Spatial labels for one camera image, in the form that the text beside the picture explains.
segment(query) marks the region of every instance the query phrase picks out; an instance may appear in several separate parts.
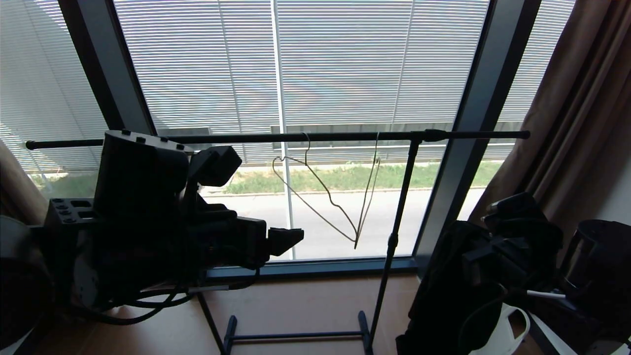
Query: brown curtain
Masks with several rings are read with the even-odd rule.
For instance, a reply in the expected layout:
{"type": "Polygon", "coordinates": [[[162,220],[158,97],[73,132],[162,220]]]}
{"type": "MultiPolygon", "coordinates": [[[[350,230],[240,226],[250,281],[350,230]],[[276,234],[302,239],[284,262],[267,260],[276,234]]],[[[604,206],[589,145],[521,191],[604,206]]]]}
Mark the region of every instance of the brown curtain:
{"type": "MultiPolygon", "coordinates": [[[[631,1],[576,1],[522,125],[531,137],[516,143],[470,221],[480,223],[489,204],[528,191],[567,228],[566,238],[572,233],[575,225],[560,219],[612,131],[630,122],[630,23],[631,1]]],[[[618,147],[625,154],[629,141],[618,147]]]]}
{"type": "Polygon", "coordinates": [[[0,141],[0,214],[24,224],[43,224],[48,203],[0,141]]]}

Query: white vertical pole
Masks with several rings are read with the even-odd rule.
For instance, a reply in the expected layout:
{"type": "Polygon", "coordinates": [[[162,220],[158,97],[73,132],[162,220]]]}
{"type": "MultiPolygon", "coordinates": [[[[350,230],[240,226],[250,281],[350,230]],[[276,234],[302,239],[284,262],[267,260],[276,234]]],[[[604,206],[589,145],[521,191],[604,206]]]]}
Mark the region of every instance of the white vertical pole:
{"type": "MultiPolygon", "coordinates": [[[[283,93],[283,70],[282,60],[280,56],[280,43],[278,40],[278,12],[276,0],[270,0],[271,17],[272,17],[272,33],[274,37],[274,66],[276,69],[276,96],[278,98],[278,125],[280,127],[280,133],[286,133],[287,124],[285,122],[285,97],[283,93]]],[[[281,156],[283,157],[283,175],[287,184],[291,184],[289,163],[285,159],[287,156],[287,143],[281,142],[281,156]]],[[[286,217],[287,228],[293,228],[293,209],[292,209],[292,192],[287,185],[284,185],[285,198],[286,198],[286,217]]],[[[291,260],[296,257],[296,249],[292,248],[291,260]]]]}

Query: white cable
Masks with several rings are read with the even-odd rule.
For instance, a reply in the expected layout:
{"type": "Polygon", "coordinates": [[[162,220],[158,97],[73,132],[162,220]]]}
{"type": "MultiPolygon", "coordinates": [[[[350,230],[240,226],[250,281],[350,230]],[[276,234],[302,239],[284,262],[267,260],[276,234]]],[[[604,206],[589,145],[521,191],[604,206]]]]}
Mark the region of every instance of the white cable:
{"type": "Polygon", "coordinates": [[[565,295],[564,294],[560,294],[560,293],[539,292],[539,291],[533,291],[533,290],[526,290],[526,294],[528,296],[533,296],[533,297],[565,299],[565,295]]]}
{"type": "Polygon", "coordinates": [[[366,216],[368,215],[368,210],[370,208],[370,203],[372,202],[372,197],[373,197],[374,192],[375,192],[375,184],[377,183],[377,173],[379,172],[379,167],[381,166],[381,160],[379,158],[377,158],[377,144],[379,143],[379,132],[377,132],[377,138],[375,139],[375,152],[374,152],[373,158],[372,158],[372,167],[370,168],[370,174],[369,174],[369,178],[368,178],[368,183],[366,184],[366,189],[365,189],[364,194],[363,194],[362,211],[360,212],[357,228],[355,227],[355,224],[350,219],[350,217],[348,216],[348,214],[346,213],[344,208],[342,206],[338,205],[337,203],[333,202],[333,198],[331,196],[331,192],[329,191],[329,188],[326,187],[326,184],[324,184],[322,179],[320,179],[320,177],[316,174],[316,172],[313,169],[311,169],[311,166],[309,166],[309,163],[307,163],[307,154],[308,154],[309,150],[311,149],[311,139],[309,138],[309,135],[306,132],[302,132],[302,133],[307,137],[307,141],[309,142],[309,146],[307,146],[307,150],[305,151],[305,160],[304,161],[300,161],[298,159],[295,159],[295,158],[292,158],[292,157],[289,157],[289,156],[285,156],[283,158],[275,157],[274,160],[272,160],[272,171],[280,179],[280,181],[282,181],[283,184],[285,184],[285,186],[287,186],[287,188],[292,193],[294,193],[294,195],[298,196],[298,198],[301,201],[303,201],[305,203],[305,205],[307,205],[307,207],[309,207],[316,215],[318,215],[318,217],[320,217],[322,220],[327,222],[329,224],[329,226],[331,226],[333,229],[335,229],[338,233],[340,233],[346,239],[350,240],[351,242],[354,242],[355,243],[355,248],[357,248],[357,243],[359,241],[359,236],[362,233],[363,223],[366,221],[366,216]],[[305,167],[308,168],[308,170],[311,172],[311,174],[313,174],[313,176],[315,176],[315,178],[318,180],[318,182],[320,182],[320,184],[322,185],[322,187],[326,191],[327,195],[329,196],[329,202],[333,206],[337,207],[340,211],[342,211],[342,213],[344,214],[344,216],[346,217],[348,222],[351,224],[351,227],[353,228],[353,232],[355,232],[355,238],[354,239],[349,237],[346,233],[342,232],[339,228],[337,228],[335,225],[333,225],[333,223],[331,223],[329,220],[327,220],[327,218],[325,218],[318,211],[316,211],[311,205],[309,205],[309,203],[307,203],[305,201],[304,198],[302,198],[302,196],[300,196],[300,194],[298,194],[289,184],[287,184],[287,182],[280,176],[280,174],[278,174],[278,172],[276,171],[276,168],[274,166],[274,163],[276,163],[276,161],[283,162],[285,159],[289,159],[289,160],[292,160],[294,162],[297,162],[299,164],[304,165],[305,167]],[[372,183],[372,191],[370,192],[370,199],[368,201],[368,205],[366,206],[366,197],[368,195],[368,190],[370,188],[370,180],[372,179],[373,171],[375,172],[375,178],[374,178],[373,183],[372,183]]]}

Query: white plastic object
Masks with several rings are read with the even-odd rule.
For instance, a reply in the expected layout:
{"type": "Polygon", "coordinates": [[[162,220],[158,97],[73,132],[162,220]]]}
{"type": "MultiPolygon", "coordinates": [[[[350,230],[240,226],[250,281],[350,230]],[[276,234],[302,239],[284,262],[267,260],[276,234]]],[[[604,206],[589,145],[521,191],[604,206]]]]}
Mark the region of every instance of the white plastic object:
{"type": "Polygon", "coordinates": [[[502,303],[502,311],[500,312],[500,318],[497,320],[497,325],[493,329],[493,333],[488,338],[488,342],[481,348],[471,351],[469,355],[511,355],[517,350],[519,344],[528,331],[530,330],[530,319],[528,314],[521,308],[509,306],[502,303]],[[510,325],[509,316],[515,311],[521,312],[526,320],[526,329],[522,334],[519,334],[516,338],[513,335],[512,327],[510,325]]]}

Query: pavement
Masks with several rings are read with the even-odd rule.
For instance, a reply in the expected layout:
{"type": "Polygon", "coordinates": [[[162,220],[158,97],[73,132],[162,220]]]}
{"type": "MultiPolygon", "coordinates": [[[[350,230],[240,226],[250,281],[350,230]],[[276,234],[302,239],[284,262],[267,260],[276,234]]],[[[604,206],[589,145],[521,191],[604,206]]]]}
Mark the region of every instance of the pavement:
{"type": "MultiPolygon", "coordinates": [[[[469,217],[483,191],[484,189],[469,190],[458,219],[464,220],[469,217]]],[[[412,253],[430,193],[430,190],[416,190],[408,193],[399,229],[397,255],[410,255],[412,253]]],[[[330,204],[327,194],[313,193],[301,196],[338,229],[354,238],[350,223],[338,208],[330,204]]],[[[332,196],[333,202],[341,205],[353,223],[357,225],[362,208],[363,192],[333,193],[332,196]]],[[[204,199],[208,203],[223,203],[243,217],[263,219],[267,222],[268,227],[287,227],[286,198],[284,195],[221,196],[217,194],[204,197],[204,199]]],[[[302,228],[305,231],[305,239],[295,247],[295,259],[384,256],[387,239],[392,231],[398,200],[398,191],[375,192],[357,249],[353,249],[351,241],[335,231],[305,203],[293,195],[294,227],[302,228]]],[[[274,260],[291,260],[291,253],[285,253],[274,260]]]]}

